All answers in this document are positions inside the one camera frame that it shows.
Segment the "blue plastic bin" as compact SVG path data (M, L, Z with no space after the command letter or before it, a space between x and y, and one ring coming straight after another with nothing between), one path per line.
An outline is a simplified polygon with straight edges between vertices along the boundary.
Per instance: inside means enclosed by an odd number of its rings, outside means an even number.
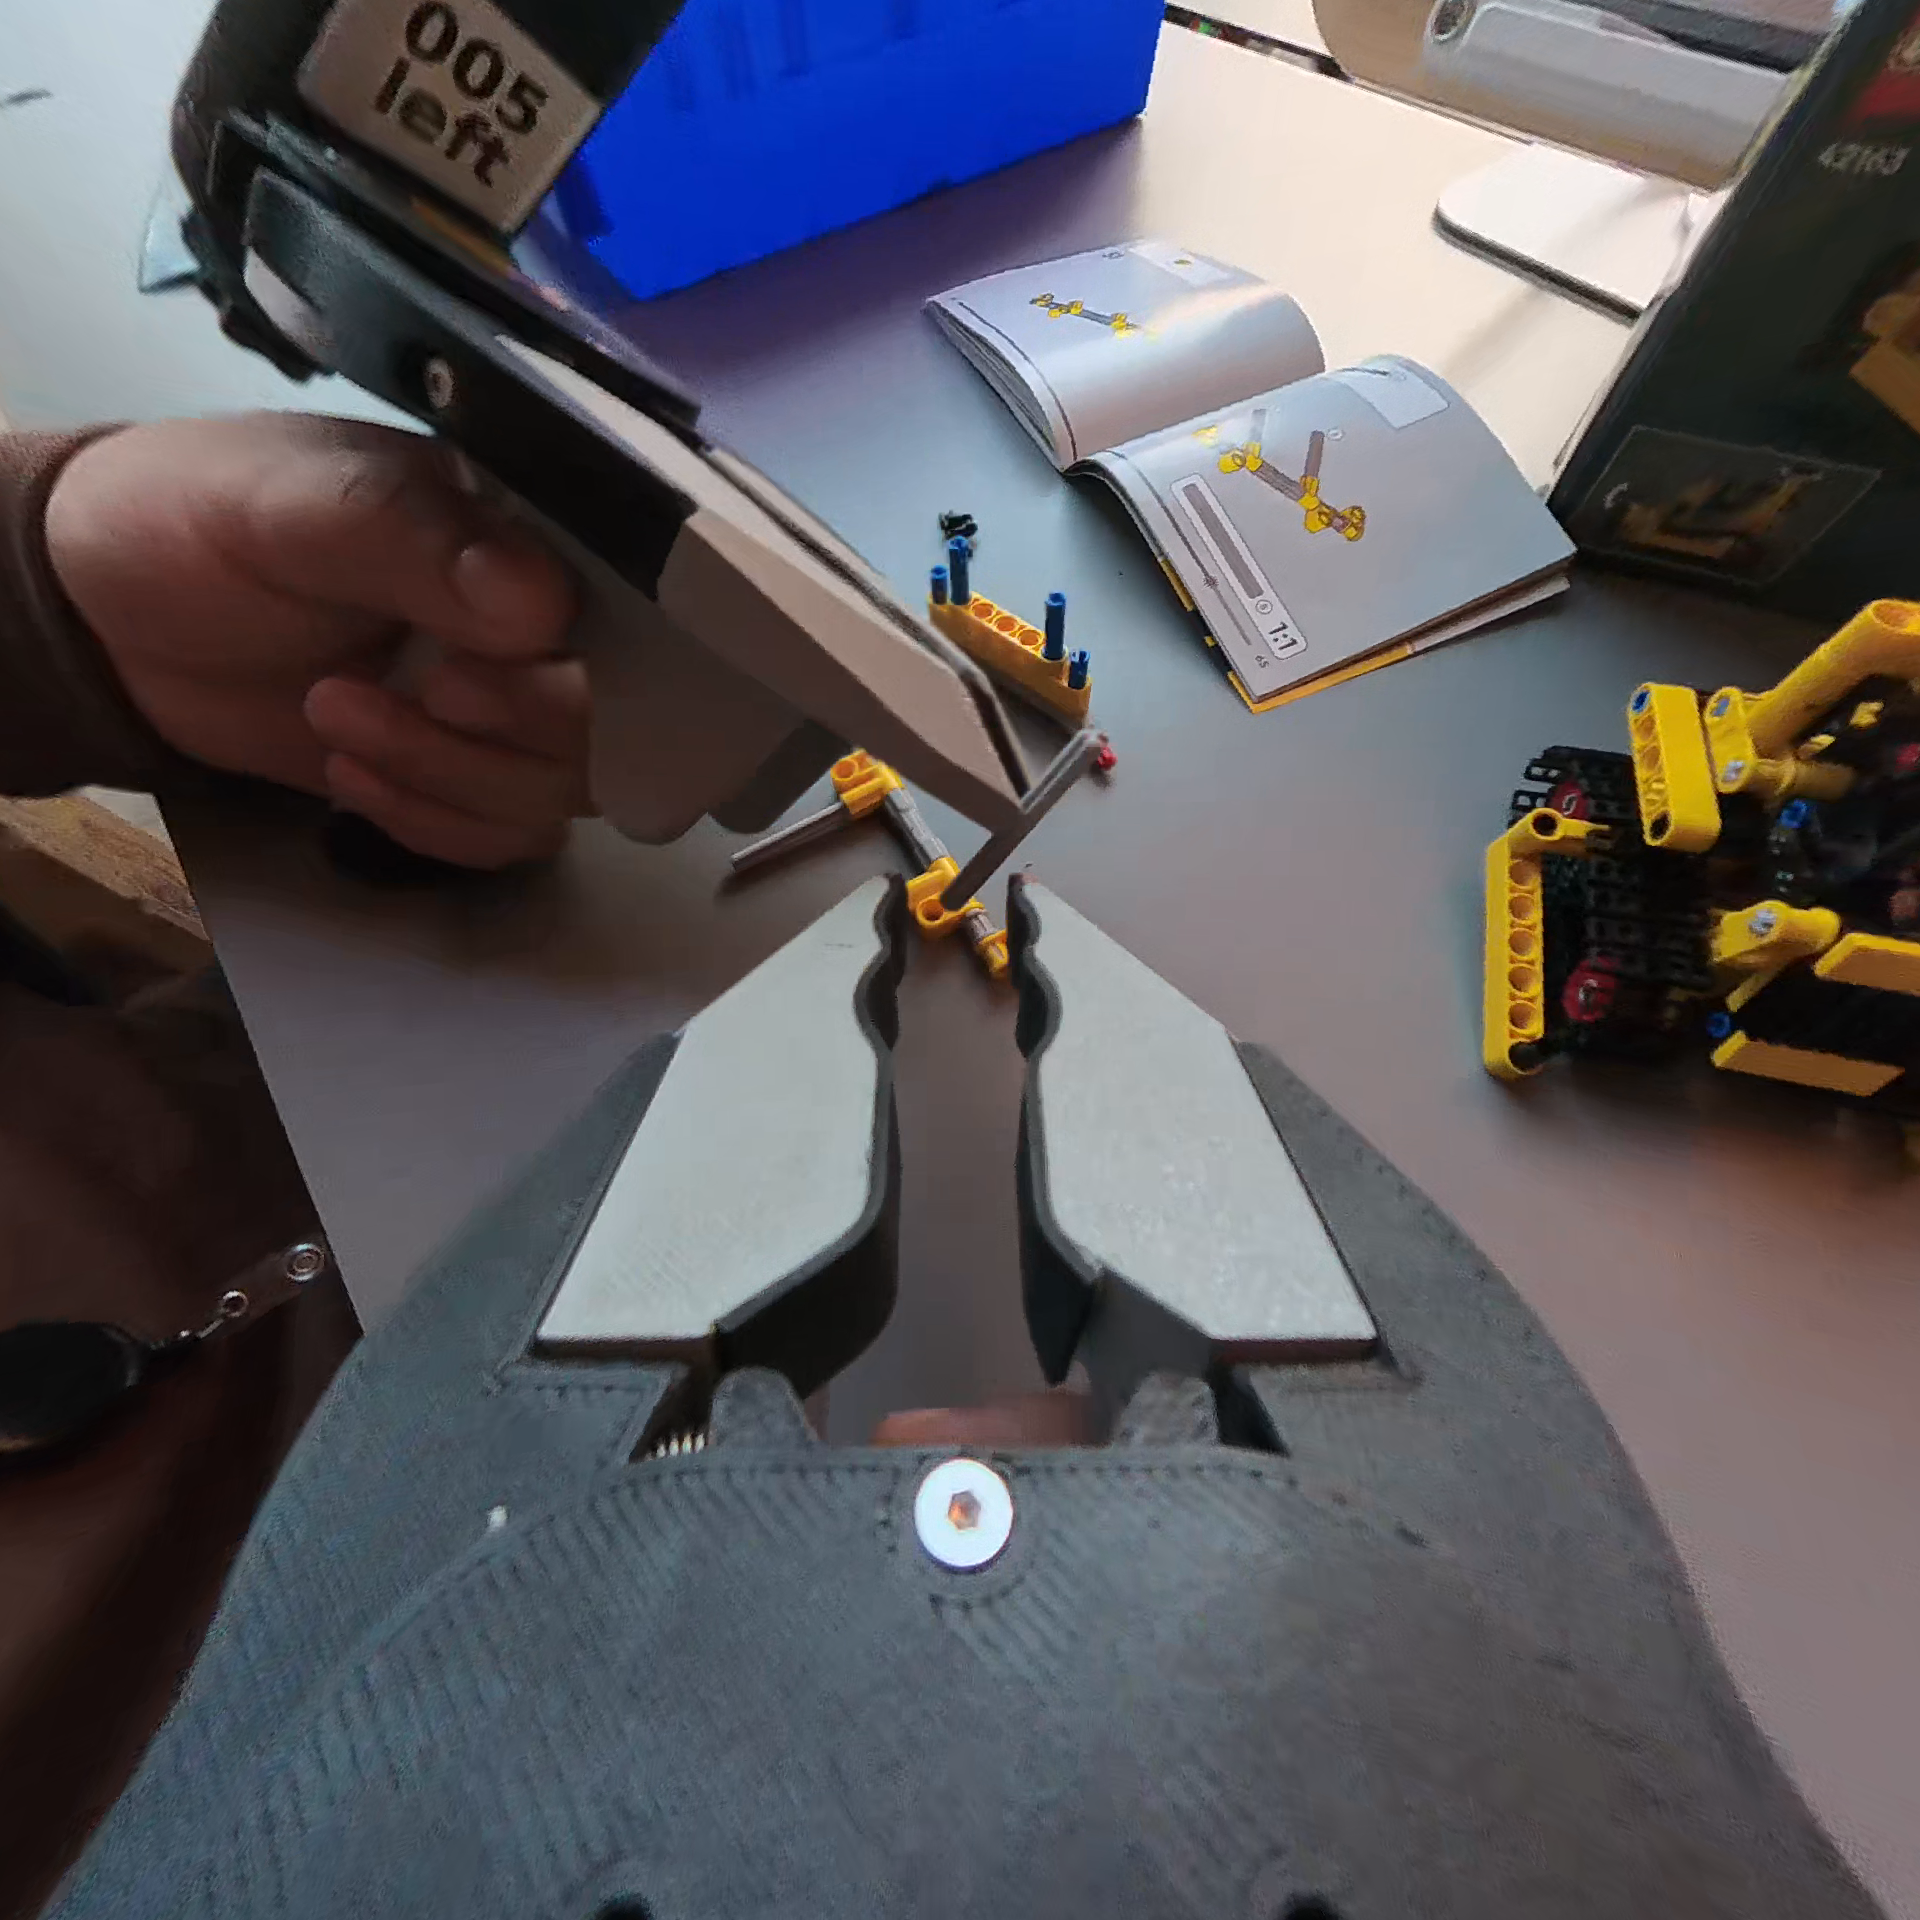
M543 216L653 302L1139 115L1163 3L686 3Z

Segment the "yellow black lego bulldozer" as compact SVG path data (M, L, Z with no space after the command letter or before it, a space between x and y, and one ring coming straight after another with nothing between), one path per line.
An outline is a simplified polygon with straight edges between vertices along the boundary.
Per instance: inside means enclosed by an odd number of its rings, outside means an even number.
M1547 749L1482 863L1479 1057L1811 1092L1917 1161L1917 603L1777 686L1643 683L1623 755Z

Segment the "grey axle yellow connector assembly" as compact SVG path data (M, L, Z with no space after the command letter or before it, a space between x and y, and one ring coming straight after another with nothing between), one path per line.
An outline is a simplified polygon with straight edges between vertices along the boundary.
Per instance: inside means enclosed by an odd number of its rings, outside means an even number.
M924 811L898 772L867 750L830 766L833 802L815 814L731 854L731 876L748 880L801 854L833 842L861 824L883 824L908 859L905 906L924 941L963 941L990 981L1009 978L1009 937L984 901L944 906L957 859L924 824Z

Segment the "person's left forearm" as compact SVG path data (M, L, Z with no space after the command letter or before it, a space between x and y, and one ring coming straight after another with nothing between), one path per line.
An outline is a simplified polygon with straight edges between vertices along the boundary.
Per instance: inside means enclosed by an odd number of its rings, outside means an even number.
M61 472L115 430L2 430L2 796L162 794L188 772L132 706L48 553Z

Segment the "white monitor stand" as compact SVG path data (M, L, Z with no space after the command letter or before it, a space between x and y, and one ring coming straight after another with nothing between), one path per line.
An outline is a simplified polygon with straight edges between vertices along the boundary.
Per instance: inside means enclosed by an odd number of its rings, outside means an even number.
M1355 85L1507 142L1438 198L1456 248L1637 323L1852 3L1313 3Z

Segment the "open instruction booklet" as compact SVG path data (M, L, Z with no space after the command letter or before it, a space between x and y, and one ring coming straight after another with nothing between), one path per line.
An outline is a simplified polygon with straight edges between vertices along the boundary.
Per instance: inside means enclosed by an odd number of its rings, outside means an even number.
M1245 267L1136 240L924 315L1062 478L1116 498L1252 708L1566 589L1566 533L1463 397L1405 358L1331 365Z

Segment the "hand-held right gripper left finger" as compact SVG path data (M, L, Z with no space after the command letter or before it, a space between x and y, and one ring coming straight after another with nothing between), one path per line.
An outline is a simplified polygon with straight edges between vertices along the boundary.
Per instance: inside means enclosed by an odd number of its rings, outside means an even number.
M905 888L864 880L673 1039L536 1352L818 1395L898 1296Z

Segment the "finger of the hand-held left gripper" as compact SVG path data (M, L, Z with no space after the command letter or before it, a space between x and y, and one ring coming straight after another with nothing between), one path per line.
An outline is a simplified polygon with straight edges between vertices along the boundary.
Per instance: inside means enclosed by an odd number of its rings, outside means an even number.
M996 688L837 528L726 447L659 447L656 466L686 498L656 585L686 636L977 826L1022 814Z

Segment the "person's left hand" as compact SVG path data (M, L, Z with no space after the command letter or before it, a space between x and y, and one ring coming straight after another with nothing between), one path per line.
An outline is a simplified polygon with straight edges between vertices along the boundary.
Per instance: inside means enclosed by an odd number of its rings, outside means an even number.
M591 818L576 585L444 446L288 413L127 425L61 466L41 528L185 762L469 873L545 863Z

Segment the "dark lego set box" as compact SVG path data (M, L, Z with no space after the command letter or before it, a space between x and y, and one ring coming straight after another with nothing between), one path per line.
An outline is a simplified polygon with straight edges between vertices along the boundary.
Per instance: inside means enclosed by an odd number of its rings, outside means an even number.
M1859 3L1547 498L1596 566L1844 620L1917 598L1917 3Z

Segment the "yellow lego beam blue pins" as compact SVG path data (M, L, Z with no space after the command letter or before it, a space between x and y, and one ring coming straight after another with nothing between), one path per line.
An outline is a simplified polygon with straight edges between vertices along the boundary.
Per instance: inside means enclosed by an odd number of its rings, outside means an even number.
M1089 652L1069 644L1069 603L1052 592L1040 620L996 603L973 589L973 537L948 537L930 569L926 620L996 686L1040 708L1069 732L1089 726Z

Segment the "grey lego axle red ends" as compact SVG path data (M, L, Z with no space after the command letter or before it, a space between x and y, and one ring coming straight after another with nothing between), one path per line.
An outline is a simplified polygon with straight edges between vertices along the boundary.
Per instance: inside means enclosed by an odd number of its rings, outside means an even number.
M977 888L990 882L1022 842L1046 824L1046 818L1063 802L1063 794L1097 766L1113 759L1113 744L1099 730L1082 730L1071 741L1052 759L1032 791L1022 796L1018 814L991 829L987 842L973 854L973 859L957 873L957 880L940 893L940 906L948 912L970 912Z

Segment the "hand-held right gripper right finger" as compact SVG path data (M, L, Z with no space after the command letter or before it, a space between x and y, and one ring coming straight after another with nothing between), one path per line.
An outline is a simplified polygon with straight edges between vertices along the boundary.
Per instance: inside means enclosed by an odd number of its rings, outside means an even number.
M1022 1312L1116 1424L1145 1380L1371 1362L1377 1324L1235 1037L1069 900L1009 882Z

